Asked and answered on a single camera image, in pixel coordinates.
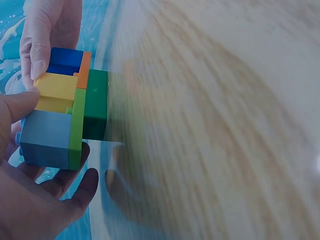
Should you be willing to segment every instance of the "fingernail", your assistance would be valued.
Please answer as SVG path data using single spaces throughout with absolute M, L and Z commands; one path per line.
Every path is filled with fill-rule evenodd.
M 44 71 L 44 62 L 39 60 L 36 61 L 34 64 L 32 64 L 31 67 L 31 79 L 32 80 L 37 80 L 41 76 L 41 74 Z

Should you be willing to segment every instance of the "dark green block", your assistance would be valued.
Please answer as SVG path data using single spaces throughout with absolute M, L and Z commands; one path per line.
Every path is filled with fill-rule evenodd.
M 85 95 L 83 139 L 103 140 L 108 119 L 108 73 L 90 69 Z

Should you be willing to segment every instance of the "wood grain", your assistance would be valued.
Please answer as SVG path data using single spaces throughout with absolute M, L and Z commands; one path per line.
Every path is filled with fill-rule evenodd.
M 122 212 L 174 239 L 320 239 L 320 3 L 119 4 L 108 137 L 125 146 L 106 179 Z

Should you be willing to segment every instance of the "dark blue block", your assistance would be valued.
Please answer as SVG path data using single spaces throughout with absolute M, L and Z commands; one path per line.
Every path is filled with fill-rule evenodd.
M 24 161 L 30 165 L 68 169 L 68 148 L 21 142 Z
M 53 47 L 50 64 L 80 68 L 84 52 L 79 50 Z
M 74 73 L 79 73 L 79 70 L 80 68 L 75 66 L 50 64 L 46 72 L 52 73 L 52 74 L 62 74 L 62 75 L 73 76 Z

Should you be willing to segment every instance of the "toy block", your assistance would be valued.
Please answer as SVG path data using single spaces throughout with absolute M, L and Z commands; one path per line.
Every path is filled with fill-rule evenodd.
M 80 167 L 85 100 L 86 90 L 77 88 L 75 90 L 72 107 L 72 121 L 69 137 L 68 167 L 70 170 L 78 170 Z
M 68 169 L 72 116 L 34 110 L 21 123 L 16 135 L 24 161 L 40 167 Z
M 92 54 L 89 51 L 85 51 L 83 53 L 82 62 L 78 73 L 78 83 L 76 85 L 77 89 L 87 89 L 91 56 Z
M 47 73 L 73 76 L 80 70 L 84 52 L 68 48 L 53 47 Z
M 65 114 L 73 106 L 77 82 L 76 76 L 46 72 L 33 83 L 40 92 L 35 109 Z
M 104 139 L 107 112 L 108 73 L 90 69 L 85 95 L 83 139 Z

